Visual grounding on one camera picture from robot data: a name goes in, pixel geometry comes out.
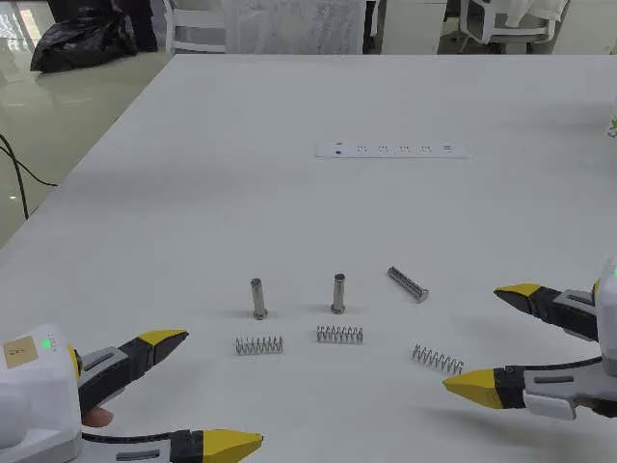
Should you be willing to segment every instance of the tiled floor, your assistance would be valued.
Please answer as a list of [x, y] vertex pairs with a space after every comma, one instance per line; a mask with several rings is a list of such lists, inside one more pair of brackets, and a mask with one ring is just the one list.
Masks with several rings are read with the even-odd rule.
[[[23, 163], [58, 183], [169, 56], [140, 54], [98, 68], [38, 75], [29, 70], [32, 50], [52, 22], [46, 2], [0, 2], [0, 133]], [[51, 187], [23, 175], [33, 210]], [[0, 247], [22, 223], [13, 164], [0, 151]]]

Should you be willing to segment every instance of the table surface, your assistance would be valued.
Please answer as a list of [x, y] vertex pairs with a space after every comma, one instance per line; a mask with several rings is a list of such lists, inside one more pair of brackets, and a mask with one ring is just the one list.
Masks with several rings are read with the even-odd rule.
[[[410, 349], [467, 369], [597, 355], [492, 291], [588, 288], [615, 253], [616, 73], [612, 57], [176, 56], [0, 252], [0, 339], [53, 321], [86, 353], [188, 329], [108, 404], [111, 434], [260, 432], [252, 462], [614, 462], [617, 422], [483, 409]], [[470, 158], [316, 159], [332, 140]], [[364, 344], [317, 344], [318, 324]], [[236, 357], [257, 334], [284, 354]]]

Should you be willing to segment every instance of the white power strip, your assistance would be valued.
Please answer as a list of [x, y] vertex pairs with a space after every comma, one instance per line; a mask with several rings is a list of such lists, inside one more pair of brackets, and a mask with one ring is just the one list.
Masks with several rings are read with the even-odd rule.
[[356, 145], [343, 142], [317, 144], [317, 157], [351, 158], [468, 158], [467, 151], [449, 144], [438, 145]]

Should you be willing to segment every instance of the white cloth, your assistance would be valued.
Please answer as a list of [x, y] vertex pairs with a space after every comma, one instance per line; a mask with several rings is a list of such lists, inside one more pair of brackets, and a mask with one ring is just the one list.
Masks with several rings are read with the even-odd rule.
[[560, 21], [567, 3], [568, 0], [511, 0], [505, 25], [518, 27], [526, 14], [532, 14], [542, 19]]
[[362, 54], [365, 0], [223, 0], [226, 52]]

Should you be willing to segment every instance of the compression spring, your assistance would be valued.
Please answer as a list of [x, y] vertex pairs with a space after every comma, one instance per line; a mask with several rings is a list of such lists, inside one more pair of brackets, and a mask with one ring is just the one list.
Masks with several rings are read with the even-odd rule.
[[356, 326], [318, 326], [317, 342], [362, 344], [362, 328]]
[[412, 351], [412, 359], [428, 367], [440, 369], [450, 374], [461, 374], [464, 363], [454, 357], [442, 354], [437, 350], [429, 349], [421, 344], [416, 344]]
[[238, 355], [281, 354], [282, 337], [236, 338], [235, 352]]

